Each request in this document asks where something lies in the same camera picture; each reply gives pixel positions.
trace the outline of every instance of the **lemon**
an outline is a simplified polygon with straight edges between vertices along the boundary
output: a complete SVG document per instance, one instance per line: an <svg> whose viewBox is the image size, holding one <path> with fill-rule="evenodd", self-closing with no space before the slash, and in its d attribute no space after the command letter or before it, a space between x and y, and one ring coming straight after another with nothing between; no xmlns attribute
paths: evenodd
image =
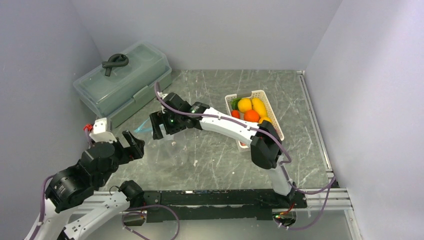
<svg viewBox="0 0 424 240"><path fill-rule="evenodd" d="M253 110L255 110L261 118L268 116L267 108L265 107L265 104L259 98L254 97L252 98L251 102L253 105Z"/></svg>
<svg viewBox="0 0 424 240"><path fill-rule="evenodd" d="M268 121L268 122L270 122L270 123L273 123L272 121L271 121L271 119L269 118L269 117L267 117L267 116L263 116L263 117L261 117L260 119L259 119L259 122L258 123L262 123L263 121Z"/></svg>
<svg viewBox="0 0 424 240"><path fill-rule="evenodd" d="M242 98L238 101L237 107L240 112L245 113L252 110L252 102L249 98Z"/></svg>

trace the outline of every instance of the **clear plastic bag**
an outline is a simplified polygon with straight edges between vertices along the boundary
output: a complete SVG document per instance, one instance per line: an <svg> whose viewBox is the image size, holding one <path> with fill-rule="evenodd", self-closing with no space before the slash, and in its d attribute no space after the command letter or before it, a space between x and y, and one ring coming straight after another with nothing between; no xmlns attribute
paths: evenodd
<svg viewBox="0 0 424 240"><path fill-rule="evenodd" d="M163 138L153 139L153 129L150 119L147 119L134 132L138 139L145 141L144 154L150 161L167 163L173 166L182 166L188 160L188 147L185 131L173 135L165 133L163 125L160 126Z"/></svg>

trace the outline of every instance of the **plastic storage box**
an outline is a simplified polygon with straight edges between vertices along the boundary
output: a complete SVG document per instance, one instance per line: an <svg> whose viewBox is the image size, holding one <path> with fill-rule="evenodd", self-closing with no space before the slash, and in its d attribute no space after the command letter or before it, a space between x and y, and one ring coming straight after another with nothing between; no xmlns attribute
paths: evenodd
<svg viewBox="0 0 424 240"><path fill-rule="evenodd" d="M246 93L246 94L230 94L230 95L226 95L225 96L225 103L226 103L226 110L228 112L228 115L231 115L231 111L234 110L231 107L231 101L233 99L237 99L237 98L258 98L260 99L263 104L265 104L265 108L266 108L266 113L268 115L268 117L271 119L272 121L272 125L274 126L275 130L277 131L277 134L280 138L281 141L284 140L284 135L283 135L283 131L281 131L281 127L277 121L276 115L274 114L273 108L270 105L270 102L268 101L267 95L265 94L265 92L263 90L255 90L252 91L251 93ZM240 118L243 119L243 113L240 112ZM240 141L236 140L236 144L238 147L238 150L240 152L244 152L244 151L248 151L249 147L247 145L242 144Z"/></svg>
<svg viewBox="0 0 424 240"><path fill-rule="evenodd" d="M107 117L117 127L155 97L154 83L168 87L171 67L165 54L146 42L126 50L129 63L114 67L110 76L101 65L73 83L80 99L99 117Z"/></svg>

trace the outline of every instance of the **red connector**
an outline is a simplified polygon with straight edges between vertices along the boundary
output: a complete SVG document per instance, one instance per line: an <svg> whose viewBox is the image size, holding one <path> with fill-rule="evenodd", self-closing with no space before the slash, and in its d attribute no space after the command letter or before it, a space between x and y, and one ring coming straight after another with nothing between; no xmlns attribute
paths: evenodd
<svg viewBox="0 0 424 240"><path fill-rule="evenodd" d="M93 129L93 125L91 125L91 124L87 124L87 125L85 125L85 127L82 129L82 130L88 130L89 132L91 132L92 131L92 129Z"/></svg>

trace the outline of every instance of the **container lid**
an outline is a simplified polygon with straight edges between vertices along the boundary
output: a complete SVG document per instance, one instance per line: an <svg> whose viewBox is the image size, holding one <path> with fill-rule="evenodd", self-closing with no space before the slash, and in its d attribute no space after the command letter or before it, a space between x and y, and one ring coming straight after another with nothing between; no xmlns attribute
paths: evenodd
<svg viewBox="0 0 424 240"><path fill-rule="evenodd" d="M136 43L121 53L128 57L128 65L113 67L110 76L99 65L73 83L98 116L106 117L169 69L166 56L148 43Z"/></svg>

